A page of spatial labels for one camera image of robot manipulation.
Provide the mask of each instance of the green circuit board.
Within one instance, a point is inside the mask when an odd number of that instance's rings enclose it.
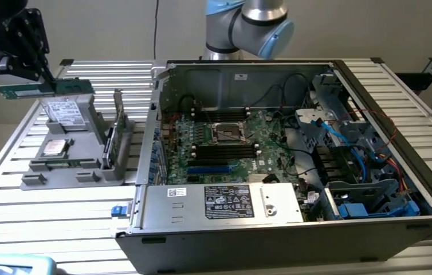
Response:
[[[284,171],[291,159],[291,153],[280,148],[270,138],[278,119],[274,120],[268,117],[274,117],[271,112],[252,112],[248,119],[243,121],[246,141],[227,139],[226,143],[219,142],[219,144],[258,143],[262,153],[256,158],[230,159],[230,174],[190,175],[187,170],[190,168],[188,161],[194,160],[191,155],[192,145],[196,143],[199,146],[215,146],[215,142],[212,140],[211,123],[196,123],[188,116],[183,115],[172,125],[176,135],[171,137],[172,141],[167,142],[168,184],[250,182],[255,181],[256,175],[263,176],[264,174],[275,174],[280,182],[298,182],[298,176],[290,175]],[[295,168],[290,167],[288,172],[296,174]],[[190,181],[190,176],[196,176],[199,181]]]

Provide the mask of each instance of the white wall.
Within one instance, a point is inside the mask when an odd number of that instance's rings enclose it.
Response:
[[[432,0],[287,0],[296,22],[282,57],[383,57],[422,70],[432,57]],[[154,57],[155,0],[30,0],[43,11],[52,68],[63,58]],[[159,58],[198,58],[206,44],[204,0],[160,0]],[[16,123],[32,101],[0,96],[0,123]]]

